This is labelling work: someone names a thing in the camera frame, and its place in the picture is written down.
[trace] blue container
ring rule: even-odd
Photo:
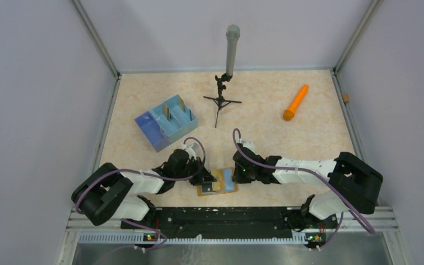
[[[178,94],[143,113],[135,121],[157,152],[198,126],[196,116]]]

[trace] beige table surface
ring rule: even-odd
[[[221,110],[214,129],[217,106],[203,96],[217,96],[214,75],[221,74],[122,75],[101,163],[147,170],[167,161],[174,149],[181,148],[182,140],[157,153],[134,119],[177,93],[198,119],[199,126],[187,136],[195,136],[204,144],[207,169],[234,166],[234,128],[241,130],[244,140],[255,143],[256,153],[262,157],[324,160],[337,157],[341,151],[353,153],[329,70],[235,71],[223,95],[243,103]],[[295,117],[283,120],[283,111],[304,84],[309,85],[309,90]],[[196,187],[178,182],[165,194],[146,197],[156,206],[300,206],[309,195],[326,189],[307,184],[253,182],[239,184],[235,193],[199,197]]]

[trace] microphone stand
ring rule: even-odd
[[[219,109],[217,110],[217,117],[215,118],[215,128],[217,128],[217,120],[219,119],[219,111],[221,109],[223,109],[230,103],[241,103],[241,101],[227,100],[222,96],[222,91],[226,89],[226,86],[223,84],[223,82],[229,82],[231,80],[231,77],[232,76],[229,76],[226,73],[223,74],[221,78],[219,78],[218,76],[215,76],[215,80],[217,81],[217,89],[219,91],[219,97],[211,98],[211,97],[204,96],[204,98],[206,99],[213,100],[215,104],[217,105],[217,107],[219,107]]]

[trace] microphone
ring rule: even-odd
[[[240,38],[240,28],[237,25],[229,25],[226,36],[228,41],[226,75],[231,78],[235,68],[236,44]]]

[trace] gray wall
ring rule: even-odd
[[[342,72],[368,161],[424,264],[424,1],[384,1]]]
[[[68,0],[0,1],[0,264],[52,264],[114,79]]]
[[[370,0],[81,0],[120,71],[333,67]]]

